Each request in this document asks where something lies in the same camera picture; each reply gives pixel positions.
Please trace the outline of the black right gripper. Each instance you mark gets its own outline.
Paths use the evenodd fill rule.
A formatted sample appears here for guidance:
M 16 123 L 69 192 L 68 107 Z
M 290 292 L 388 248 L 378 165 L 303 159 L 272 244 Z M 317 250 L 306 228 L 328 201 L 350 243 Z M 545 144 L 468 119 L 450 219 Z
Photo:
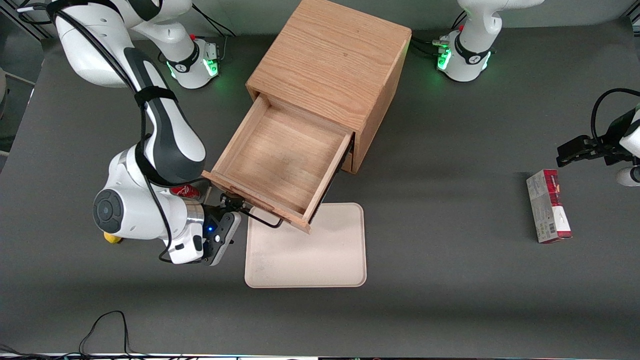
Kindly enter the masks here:
M 242 196 L 222 194 L 220 207 L 204 207 L 203 210 L 202 263 L 215 266 L 233 243 L 233 236 L 242 221 L 240 214 L 244 214 L 246 210 L 245 199 Z

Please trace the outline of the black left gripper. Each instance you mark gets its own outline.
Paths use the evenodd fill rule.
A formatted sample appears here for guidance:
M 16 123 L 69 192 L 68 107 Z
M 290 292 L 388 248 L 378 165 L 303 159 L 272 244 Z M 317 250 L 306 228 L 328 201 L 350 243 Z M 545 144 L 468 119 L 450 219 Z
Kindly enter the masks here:
M 620 162 L 632 162 L 634 156 L 622 145 L 620 140 L 629 129 L 636 110 L 627 111 L 611 122 L 604 135 L 597 136 L 601 150 L 596 141 L 588 135 L 580 135 L 558 146 L 556 162 L 558 167 L 566 167 L 583 160 L 604 159 L 606 166 Z

